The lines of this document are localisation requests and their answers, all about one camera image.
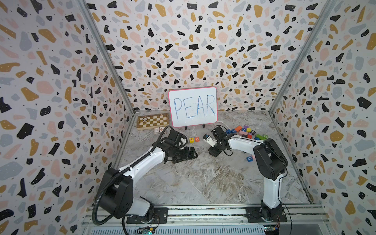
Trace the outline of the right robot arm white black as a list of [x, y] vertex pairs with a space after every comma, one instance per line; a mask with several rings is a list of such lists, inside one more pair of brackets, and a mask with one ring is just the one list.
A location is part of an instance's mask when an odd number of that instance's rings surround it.
[[264, 178], [264, 194], [261, 201], [262, 217], [270, 220], [281, 210], [280, 182], [287, 176], [288, 161], [273, 139], [253, 140], [235, 133], [227, 134], [218, 126], [211, 131], [213, 136], [205, 134], [203, 140], [211, 147], [209, 154], [217, 157], [226, 150], [239, 150], [252, 155], [258, 170]]

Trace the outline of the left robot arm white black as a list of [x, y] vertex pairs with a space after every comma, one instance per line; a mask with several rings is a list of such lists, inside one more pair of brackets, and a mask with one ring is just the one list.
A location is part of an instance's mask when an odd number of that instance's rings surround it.
[[198, 154], [188, 147], [187, 137], [171, 126], [167, 137], [160, 134], [157, 141], [141, 157], [119, 169], [105, 171], [97, 191], [92, 219], [102, 225], [112, 217], [138, 216], [150, 221], [154, 214], [154, 204], [144, 198], [134, 197], [134, 185], [151, 169], [161, 163], [174, 164], [194, 160]]

